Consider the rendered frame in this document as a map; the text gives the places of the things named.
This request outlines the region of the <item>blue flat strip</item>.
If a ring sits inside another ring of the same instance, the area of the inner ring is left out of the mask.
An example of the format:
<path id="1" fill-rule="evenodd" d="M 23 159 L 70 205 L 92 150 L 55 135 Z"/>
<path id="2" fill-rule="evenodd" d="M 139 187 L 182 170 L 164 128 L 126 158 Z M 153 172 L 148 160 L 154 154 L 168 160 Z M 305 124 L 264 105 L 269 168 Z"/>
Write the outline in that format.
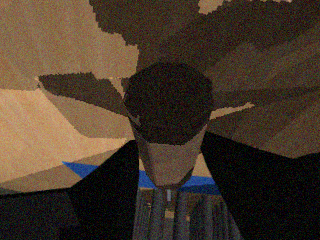
<path id="1" fill-rule="evenodd" d="M 82 179 L 91 173 L 93 170 L 97 169 L 99 166 L 93 166 L 89 164 L 83 163 L 73 163 L 73 162 L 63 162 L 66 166 L 68 166 L 73 172 L 75 172 Z M 138 186 L 140 187 L 149 187 L 156 188 L 151 180 L 146 175 L 145 171 L 139 170 L 139 182 Z M 184 185 L 182 185 L 179 189 L 175 191 L 184 191 L 184 192 L 193 192 L 193 193 L 202 193 L 202 194 L 210 194 L 210 195 L 218 195 L 221 196 L 214 180 L 212 177 L 198 177 L 191 176 L 191 179 Z"/>

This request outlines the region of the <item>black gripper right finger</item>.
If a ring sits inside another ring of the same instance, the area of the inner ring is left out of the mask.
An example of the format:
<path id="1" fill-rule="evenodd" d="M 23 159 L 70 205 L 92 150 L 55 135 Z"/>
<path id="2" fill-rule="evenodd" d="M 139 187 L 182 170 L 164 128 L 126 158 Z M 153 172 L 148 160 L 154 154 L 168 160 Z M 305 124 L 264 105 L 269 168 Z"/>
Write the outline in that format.
<path id="1" fill-rule="evenodd" d="M 201 152 L 244 240 L 306 240 L 320 200 L 320 153 L 295 159 L 206 131 Z"/>

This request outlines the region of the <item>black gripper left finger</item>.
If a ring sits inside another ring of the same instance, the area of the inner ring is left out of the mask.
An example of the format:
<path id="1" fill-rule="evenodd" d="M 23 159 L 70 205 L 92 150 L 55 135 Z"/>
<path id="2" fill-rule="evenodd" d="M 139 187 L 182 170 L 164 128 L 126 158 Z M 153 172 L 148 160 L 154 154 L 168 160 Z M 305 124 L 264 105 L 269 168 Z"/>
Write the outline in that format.
<path id="1" fill-rule="evenodd" d="M 135 140 L 71 188 L 0 195 L 0 240 L 133 240 Z"/>

